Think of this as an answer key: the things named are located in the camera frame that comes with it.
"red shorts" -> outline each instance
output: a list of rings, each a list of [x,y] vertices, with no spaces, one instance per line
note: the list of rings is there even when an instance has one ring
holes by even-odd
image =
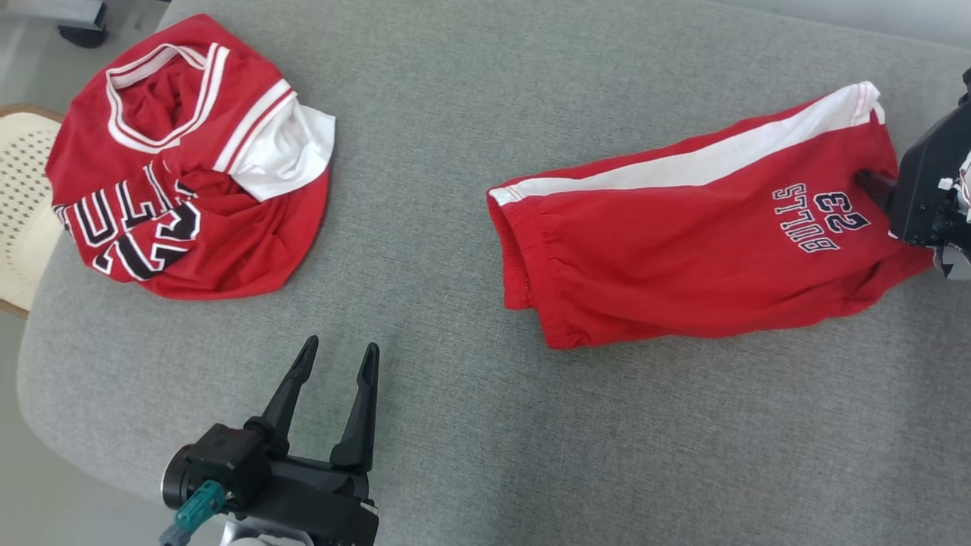
[[[712,135],[487,194],[505,303],[555,349],[857,313],[931,264],[854,183],[897,161],[869,82]]]

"red jersey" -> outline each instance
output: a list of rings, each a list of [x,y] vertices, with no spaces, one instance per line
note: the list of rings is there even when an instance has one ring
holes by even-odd
[[[557,349],[857,313],[931,263],[854,183],[896,179],[879,92],[844,87],[661,150],[488,192],[506,307]]]
[[[334,118],[208,16],[150,36],[71,103],[48,162],[84,263],[166,297],[278,289],[323,216]]]

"perforated chair seat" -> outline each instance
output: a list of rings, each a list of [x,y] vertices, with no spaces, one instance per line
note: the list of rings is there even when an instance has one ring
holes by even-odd
[[[29,311],[62,231],[44,174],[60,118],[27,106],[0,116],[0,299]]]

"black wheel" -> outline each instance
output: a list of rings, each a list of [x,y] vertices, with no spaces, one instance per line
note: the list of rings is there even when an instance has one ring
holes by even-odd
[[[93,50],[101,46],[105,43],[105,37],[108,36],[108,33],[104,30],[78,28],[77,26],[60,25],[57,30],[60,32],[61,38],[86,50]]]

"teal connector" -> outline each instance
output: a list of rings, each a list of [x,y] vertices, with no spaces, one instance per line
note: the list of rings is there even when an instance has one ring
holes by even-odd
[[[176,512],[176,523],[158,539],[161,546],[185,546],[202,524],[222,511],[226,493],[218,482],[208,480]]]

